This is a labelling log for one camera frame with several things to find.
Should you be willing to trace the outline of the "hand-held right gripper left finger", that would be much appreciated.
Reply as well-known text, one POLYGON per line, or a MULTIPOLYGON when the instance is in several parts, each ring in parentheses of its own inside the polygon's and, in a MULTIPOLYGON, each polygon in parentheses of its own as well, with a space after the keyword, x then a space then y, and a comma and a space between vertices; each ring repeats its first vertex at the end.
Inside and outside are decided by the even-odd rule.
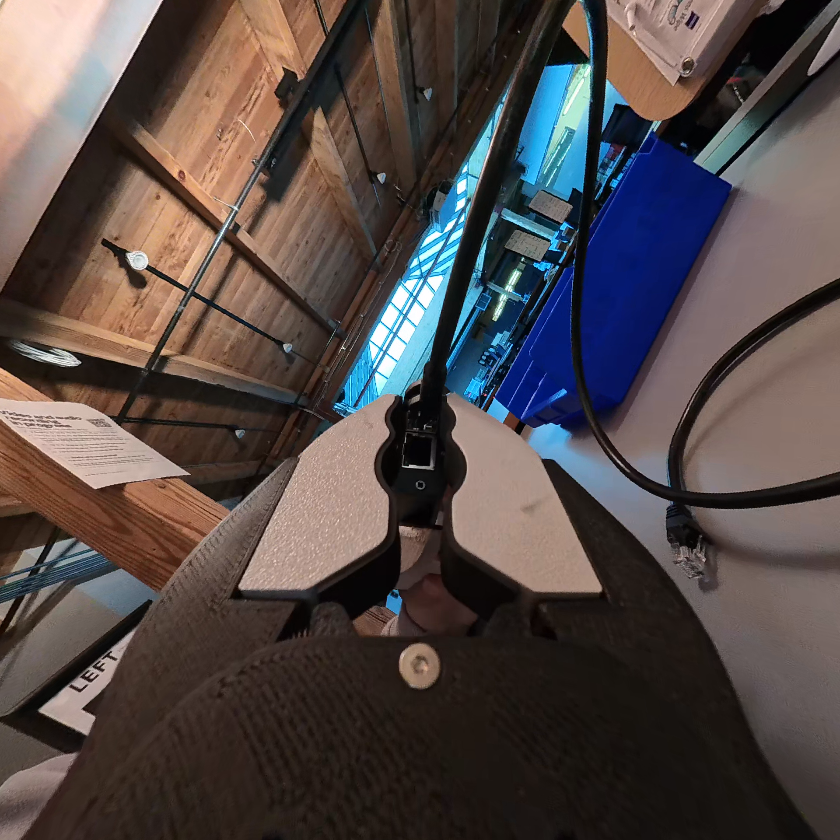
POLYGON ((350 618, 386 598, 401 548, 382 461, 400 403, 378 398, 302 453, 238 583, 243 598, 334 602, 350 618))

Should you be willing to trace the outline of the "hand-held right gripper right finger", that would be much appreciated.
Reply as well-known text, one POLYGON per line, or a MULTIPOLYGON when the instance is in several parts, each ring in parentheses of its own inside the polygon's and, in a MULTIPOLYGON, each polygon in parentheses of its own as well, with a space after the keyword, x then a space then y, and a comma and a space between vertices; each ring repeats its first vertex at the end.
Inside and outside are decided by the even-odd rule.
POLYGON ((441 574, 451 594, 489 621, 500 606, 603 596, 572 519, 541 458, 463 397, 444 398, 441 574))

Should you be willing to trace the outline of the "black ethernet splitter box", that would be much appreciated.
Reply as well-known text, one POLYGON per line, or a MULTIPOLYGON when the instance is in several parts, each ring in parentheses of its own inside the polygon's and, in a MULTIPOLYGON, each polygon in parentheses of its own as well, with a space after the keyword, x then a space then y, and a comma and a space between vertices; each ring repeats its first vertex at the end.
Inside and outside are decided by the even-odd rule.
POLYGON ((446 400, 425 409, 421 381, 406 390, 395 417, 396 495, 399 524, 435 529, 448 486, 447 436, 454 415, 446 400))

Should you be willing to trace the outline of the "grey desk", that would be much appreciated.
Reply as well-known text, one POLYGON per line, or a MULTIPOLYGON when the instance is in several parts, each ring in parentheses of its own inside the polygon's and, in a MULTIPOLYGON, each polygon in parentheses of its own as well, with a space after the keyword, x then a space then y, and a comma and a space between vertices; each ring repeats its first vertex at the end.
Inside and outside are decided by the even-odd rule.
MULTIPOLYGON (((625 402, 604 426, 647 476, 714 361, 770 315, 838 278, 838 62, 733 162, 729 202, 625 402)), ((838 302, 747 359, 702 411, 686 483, 750 490, 838 471, 838 302)), ((524 437, 647 546, 704 624, 774 773, 820 838, 838 838, 838 499, 699 511, 717 545, 703 590, 671 559, 665 506, 620 477, 592 436, 524 437)))

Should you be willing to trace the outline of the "person's left hand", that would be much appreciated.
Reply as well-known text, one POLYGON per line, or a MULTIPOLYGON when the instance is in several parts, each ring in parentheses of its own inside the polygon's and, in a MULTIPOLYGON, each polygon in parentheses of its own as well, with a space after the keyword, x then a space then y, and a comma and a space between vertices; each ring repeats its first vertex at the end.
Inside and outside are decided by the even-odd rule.
POLYGON ((414 635, 465 636, 478 622, 478 615, 449 593, 441 574, 426 574, 399 592, 400 617, 414 635))

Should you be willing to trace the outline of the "white paper notice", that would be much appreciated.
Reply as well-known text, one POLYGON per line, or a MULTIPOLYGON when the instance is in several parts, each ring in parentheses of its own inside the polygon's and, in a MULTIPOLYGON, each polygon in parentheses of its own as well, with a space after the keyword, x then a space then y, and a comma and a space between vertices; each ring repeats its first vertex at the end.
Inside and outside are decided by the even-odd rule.
POLYGON ((84 404, 3 398, 1 421, 93 489, 190 475, 110 417, 84 404))

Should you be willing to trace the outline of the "blue plastic bin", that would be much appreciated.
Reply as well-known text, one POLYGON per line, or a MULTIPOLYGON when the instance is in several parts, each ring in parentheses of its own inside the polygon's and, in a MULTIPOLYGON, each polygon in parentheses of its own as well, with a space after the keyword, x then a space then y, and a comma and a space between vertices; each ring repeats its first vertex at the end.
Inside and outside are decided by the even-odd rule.
MULTIPOLYGON (((627 397, 731 185, 649 135, 591 226, 581 315, 584 378, 598 416, 627 397)), ((496 400, 532 427, 585 425, 571 359, 574 268, 538 316, 496 400)))

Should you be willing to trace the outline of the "metal ceiling pipe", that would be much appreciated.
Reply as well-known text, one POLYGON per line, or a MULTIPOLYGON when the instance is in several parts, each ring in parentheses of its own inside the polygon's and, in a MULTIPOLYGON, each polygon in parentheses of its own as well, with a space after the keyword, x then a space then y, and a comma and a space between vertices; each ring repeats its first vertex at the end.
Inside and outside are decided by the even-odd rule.
POLYGON ((257 184, 260 173, 265 170, 270 159, 273 156, 282 157, 291 147, 292 141, 297 138, 303 120, 315 104, 316 97, 327 80, 328 70, 339 57, 340 48, 344 40, 349 36, 352 26, 358 16, 365 10, 366 5, 367 3, 364 1, 354 1, 347 2, 343 6, 335 25, 328 32, 322 47, 312 62, 308 74, 303 80, 297 82, 288 105, 284 108, 279 122, 266 142, 264 150, 254 164, 253 172, 248 177, 234 203, 228 206, 226 218, 223 222, 219 222, 216 218, 213 219, 211 226, 216 232, 213 242, 210 244, 199 267, 196 269, 190 285, 183 291, 182 298, 175 307, 175 312, 166 324, 162 336, 157 340, 149 359, 141 369, 136 383, 126 396, 117 415, 119 425, 127 421, 130 409, 142 393, 148 377, 155 370, 170 337, 182 319, 188 303, 195 297, 197 289, 210 266, 213 264, 223 241, 226 240, 229 244, 243 249, 247 257, 253 257, 253 259, 257 260, 258 268, 261 268, 266 263, 258 255, 257 247, 246 246, 244 244, 245 234, 237 222, 239 212, 245 205, 250 193, 257 184))

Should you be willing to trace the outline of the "black framed marker sign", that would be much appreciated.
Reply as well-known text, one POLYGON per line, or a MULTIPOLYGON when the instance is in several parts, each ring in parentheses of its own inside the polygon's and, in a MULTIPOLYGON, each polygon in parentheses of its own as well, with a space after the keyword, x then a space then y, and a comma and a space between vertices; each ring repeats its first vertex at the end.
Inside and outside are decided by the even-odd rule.
POLYGON ((148 600, 124 617, 3 715, 2 723, 61 753, 79 751, 125 648, 152 604, 148 600))

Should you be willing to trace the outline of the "wooden post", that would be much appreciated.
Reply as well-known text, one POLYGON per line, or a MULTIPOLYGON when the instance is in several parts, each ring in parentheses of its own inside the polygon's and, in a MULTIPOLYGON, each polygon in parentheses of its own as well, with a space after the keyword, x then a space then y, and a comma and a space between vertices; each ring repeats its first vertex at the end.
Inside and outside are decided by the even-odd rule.
POLYGON ((92 489, 4 423, 2 490, 160 591, 228 515, 183 480, 92 489))

